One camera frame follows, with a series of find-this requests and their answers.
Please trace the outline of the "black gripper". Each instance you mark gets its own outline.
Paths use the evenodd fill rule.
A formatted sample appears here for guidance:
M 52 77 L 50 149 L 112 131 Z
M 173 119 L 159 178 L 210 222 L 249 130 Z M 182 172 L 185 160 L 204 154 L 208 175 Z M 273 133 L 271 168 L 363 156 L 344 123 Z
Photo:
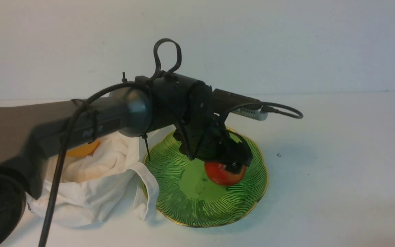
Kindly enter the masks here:
M 172 136 L 180 144 L 180 153 L 190 161 L 197 158 L 204 162 L 221 163 L 225 166 L 224 170 L 232 174 L 240 174 L 253 160 L 246 139 L 229 130 L 221 116 L 180 124 Z

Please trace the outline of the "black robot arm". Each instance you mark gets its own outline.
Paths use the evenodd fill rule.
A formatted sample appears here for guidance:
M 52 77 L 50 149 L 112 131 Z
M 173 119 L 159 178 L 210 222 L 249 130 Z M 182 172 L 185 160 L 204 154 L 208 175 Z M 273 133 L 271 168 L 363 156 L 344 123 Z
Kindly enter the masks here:
M 88 99 L 0 107 L 0 244 L 23 216 L 26 195 L 42 193 L 46 161 L 113 132 L 127 137 L 175 125 L 180 152 L 190 160 L 228 165 L 238 173 L 253 155 L 243 138 L 231 139 L 232 107 L 215 107 L 203 81 L 162 71 L 109 86 Z

